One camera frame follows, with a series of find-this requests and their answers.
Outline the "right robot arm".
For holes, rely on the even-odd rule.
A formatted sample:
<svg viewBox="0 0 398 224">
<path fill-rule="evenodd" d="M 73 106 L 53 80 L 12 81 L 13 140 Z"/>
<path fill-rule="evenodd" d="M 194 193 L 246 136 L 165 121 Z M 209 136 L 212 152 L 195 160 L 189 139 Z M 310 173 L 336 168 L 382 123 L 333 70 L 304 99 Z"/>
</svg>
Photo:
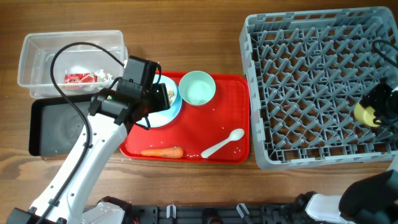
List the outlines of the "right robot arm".
<svg viewBox="0 0 398 224">
<path fill-rule="evenodd" d="M 367 126 L 397 129 L 397 90 L 376 85 L 354 107 L 354 117 Z M 341 196 L 299 195 L 289 218 L 302 223 L 397 223 L 397 158 L 385 172 L 353 183 Z"/>
</svg>

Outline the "light blue plate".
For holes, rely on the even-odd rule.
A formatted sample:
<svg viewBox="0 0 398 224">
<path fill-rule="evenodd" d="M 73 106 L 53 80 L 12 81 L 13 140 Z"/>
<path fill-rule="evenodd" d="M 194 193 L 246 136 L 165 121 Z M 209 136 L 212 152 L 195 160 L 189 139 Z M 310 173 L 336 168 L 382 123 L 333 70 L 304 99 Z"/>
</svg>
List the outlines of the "light blue plate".
<svg viewBox="0 0 398 224">
<path fill-rule="evenodd" d="M 152 128 L 164 126 L 177 117 L 182 107 L 182 97 L 179 90 L 177 90 L 177 93 L 177 99 L 173 105 L 170 105 L 170 109 L 148 115 L 149 124 Z"/>
</svg>

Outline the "mint green bowl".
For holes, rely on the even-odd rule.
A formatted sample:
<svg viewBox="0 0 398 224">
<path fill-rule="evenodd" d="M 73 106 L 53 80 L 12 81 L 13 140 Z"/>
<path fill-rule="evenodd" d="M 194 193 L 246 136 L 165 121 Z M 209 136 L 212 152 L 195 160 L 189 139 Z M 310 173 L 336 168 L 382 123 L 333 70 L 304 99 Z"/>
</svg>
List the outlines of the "mint green bowl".
<svg viewBox="0 0 398 224">
<path fill-rule="evenodd" d="M 209 103 L 216 93 L 216 83 L 211 75 L 203 71 L 186 73 L 178 84 L 182 99 L 193 106 Z"/>
</svg>

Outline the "yellow plastic cup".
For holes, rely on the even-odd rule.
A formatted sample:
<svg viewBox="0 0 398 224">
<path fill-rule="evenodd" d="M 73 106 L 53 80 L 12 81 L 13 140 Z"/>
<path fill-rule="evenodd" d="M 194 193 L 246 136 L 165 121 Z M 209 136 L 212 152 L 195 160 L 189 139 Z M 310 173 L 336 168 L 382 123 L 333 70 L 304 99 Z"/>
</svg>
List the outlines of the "yellow plastic cup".
<svg viewBox="0 0 398 224">
<path fill-rule="evenodd" d="M 354 107 L 354 117 L 362 124 L 370 127 L 378 127 L 381 125 L 381 121 L 376 118 L 376 110 L 371 107 L 363 107 L 360 103 L 357 103 Z"/>
</svg>

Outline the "white plastic spoon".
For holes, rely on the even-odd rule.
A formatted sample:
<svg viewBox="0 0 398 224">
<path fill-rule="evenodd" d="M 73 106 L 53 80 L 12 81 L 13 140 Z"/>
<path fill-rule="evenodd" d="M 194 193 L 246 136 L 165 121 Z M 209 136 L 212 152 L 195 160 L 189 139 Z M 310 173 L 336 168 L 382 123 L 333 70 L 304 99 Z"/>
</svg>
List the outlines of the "white plastic spoon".
<svg viewBox="0 0 398 224">
<path fill-rule="evenodd" d="M 244 129 L 235 129 L 231 131 L 230 135 L 228 138 L 225 140 L 219 142 L 218 144 L 215 144 L 214 146 L 209 147 L 208 149 L 204 150 L 200 155 L 202 158 L 209 158 L 212 154 L 214 154 L 216 151 L 221 149 L 223 146 L 227 145 L 227 143 L 231 141 L 237 141 L 240 140 L 245 134 Z"/>
</svg>

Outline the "light blue small bowl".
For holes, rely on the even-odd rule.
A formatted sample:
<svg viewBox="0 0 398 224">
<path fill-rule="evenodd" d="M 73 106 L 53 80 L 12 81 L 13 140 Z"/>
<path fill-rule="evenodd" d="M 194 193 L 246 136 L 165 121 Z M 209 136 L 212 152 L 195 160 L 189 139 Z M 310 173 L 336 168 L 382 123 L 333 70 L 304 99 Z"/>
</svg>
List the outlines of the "light blue small bowl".
<svg viewBox="0 0 398 224">
<path fill-rule="evenodd" d="M 177 84 L 171 78 L 163 76 L 163 75 L 160 78 L 159 78 L 158 75 L 155 75 L 154 83 L 158 79 L 160 79 L 159 83 L 164 83 L 165 84 L 170 105 L 173 105 L 174 102 L 176 101 L 177 95 L 178 95 L 178 93 L 177 93 L 177 90 L 178 90 Z"/>
</svg>

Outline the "rice and food scraps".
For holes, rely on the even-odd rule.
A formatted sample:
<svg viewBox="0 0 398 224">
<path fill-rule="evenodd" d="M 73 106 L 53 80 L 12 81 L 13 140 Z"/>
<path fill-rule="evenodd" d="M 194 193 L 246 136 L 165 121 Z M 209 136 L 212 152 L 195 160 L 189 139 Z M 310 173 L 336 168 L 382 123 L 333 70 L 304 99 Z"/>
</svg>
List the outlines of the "rice and food scraps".
<svg viewBox="0 0 398 224">
<path fill-rule="evenodd" d="M 172 90 L 169 90 L 169 91 L 168 91 L 168 99 L 169 99 L 170 105 L 172 105 L 173 102 L 174 102 L 175 99 L 176 99 L 176 95 L 175 95 L 175 92 L 174 92 L 174 91 L 172 91 Z"/>
</svg>

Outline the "red snack wrapper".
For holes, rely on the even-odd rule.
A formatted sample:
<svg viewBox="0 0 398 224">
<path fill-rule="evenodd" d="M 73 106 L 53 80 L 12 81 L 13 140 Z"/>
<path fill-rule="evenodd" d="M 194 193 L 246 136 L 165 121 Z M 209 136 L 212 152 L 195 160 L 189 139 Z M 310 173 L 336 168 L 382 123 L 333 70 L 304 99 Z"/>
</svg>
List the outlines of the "red snack wrapper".
<svg viewBox="0 0 398 224">
<path fill-rule="evenodd" d="M 73 73 L 67 74 L 64 78 L 64 83 L 96 83 L 97 76 L 94 73 Z"/>
</svg>

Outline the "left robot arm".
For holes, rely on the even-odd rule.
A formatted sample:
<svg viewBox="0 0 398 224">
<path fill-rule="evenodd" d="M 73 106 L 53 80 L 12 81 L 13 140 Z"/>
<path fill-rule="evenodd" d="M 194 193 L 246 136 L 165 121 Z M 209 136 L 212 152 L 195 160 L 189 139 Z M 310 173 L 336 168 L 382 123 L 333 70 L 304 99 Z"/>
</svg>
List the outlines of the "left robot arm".
<svg viewBox="0 0 398 224">
<path fill-rule="evenodd" d="M 132 223 L 131 204 L 112 197 L 85 210 L 105 164 L 131 127 L 149 113 L 170 108 L 161 66 L 131 56 L 116 87 L 93 95 L 77 142 L 49 186 L 28 211 L 14 208 L 8 223 Z"/>
</svg>

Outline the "white tissue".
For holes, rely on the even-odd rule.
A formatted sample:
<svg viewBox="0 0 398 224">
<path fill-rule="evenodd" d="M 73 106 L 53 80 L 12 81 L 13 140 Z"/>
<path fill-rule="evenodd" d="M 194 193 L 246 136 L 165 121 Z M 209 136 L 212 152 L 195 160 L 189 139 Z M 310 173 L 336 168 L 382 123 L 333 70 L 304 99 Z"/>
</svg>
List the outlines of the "white tissue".
<svg viewBox="0 0 398 224">
<path fill-rule="evenodd" d="M 97 82 L 111 82 L 113 81 L 113 76 L 110 73 L 104 72 L 103 69 L 94 72 Z"/>
</svg>

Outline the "orange carrot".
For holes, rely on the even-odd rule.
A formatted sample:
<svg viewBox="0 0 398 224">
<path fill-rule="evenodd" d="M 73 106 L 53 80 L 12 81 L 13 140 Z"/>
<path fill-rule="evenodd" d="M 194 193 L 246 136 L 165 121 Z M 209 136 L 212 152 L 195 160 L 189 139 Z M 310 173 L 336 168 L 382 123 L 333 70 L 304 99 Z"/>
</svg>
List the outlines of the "orange carrot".
<svg viewBox="0 0 398 224">
<path fill-rule="evenodd" d="M 183 156 L 181 147 L 168 147 L 163 149 L 146 149 L 141 151 L 142 156 L 163 157 L 169 159 L 179 159 Z"/>
</svg>

